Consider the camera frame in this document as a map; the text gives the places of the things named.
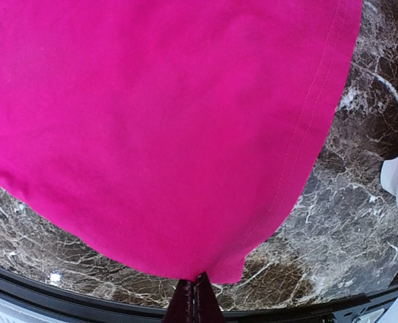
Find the red garment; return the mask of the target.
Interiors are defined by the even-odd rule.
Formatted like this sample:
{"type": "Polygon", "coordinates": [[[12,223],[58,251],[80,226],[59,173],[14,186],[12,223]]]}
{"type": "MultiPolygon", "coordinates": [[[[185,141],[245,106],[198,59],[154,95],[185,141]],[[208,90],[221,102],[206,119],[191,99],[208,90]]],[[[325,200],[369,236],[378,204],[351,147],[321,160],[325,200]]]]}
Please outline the red garment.
{"type": "Polygon", "coordinates": [[[0,1],[0,186],[150,275],[240,280],[341,98],[361,1],[0,1]]]}

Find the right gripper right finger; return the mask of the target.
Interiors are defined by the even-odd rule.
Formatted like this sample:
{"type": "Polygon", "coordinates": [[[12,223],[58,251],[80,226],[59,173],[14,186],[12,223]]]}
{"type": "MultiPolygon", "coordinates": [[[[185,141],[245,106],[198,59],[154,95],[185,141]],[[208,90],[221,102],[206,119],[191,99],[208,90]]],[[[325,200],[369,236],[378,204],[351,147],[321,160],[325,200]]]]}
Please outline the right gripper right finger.
{"type": "Polygon", "coordinates": [[[202,273],[194,285],[194,322],[225,323],[225,318],[206,273],[202,273]]]}

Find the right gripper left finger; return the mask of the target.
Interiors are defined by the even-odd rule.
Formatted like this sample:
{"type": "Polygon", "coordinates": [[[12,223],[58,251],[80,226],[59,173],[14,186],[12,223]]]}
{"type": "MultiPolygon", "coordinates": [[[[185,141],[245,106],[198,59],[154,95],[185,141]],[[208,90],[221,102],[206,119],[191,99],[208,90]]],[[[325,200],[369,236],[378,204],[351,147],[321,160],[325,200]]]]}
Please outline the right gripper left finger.
{"type": "Polygon", "coordinates": [[[179,280],[163,323],[192,323],[194,321],[194,284],[179,280]]]}

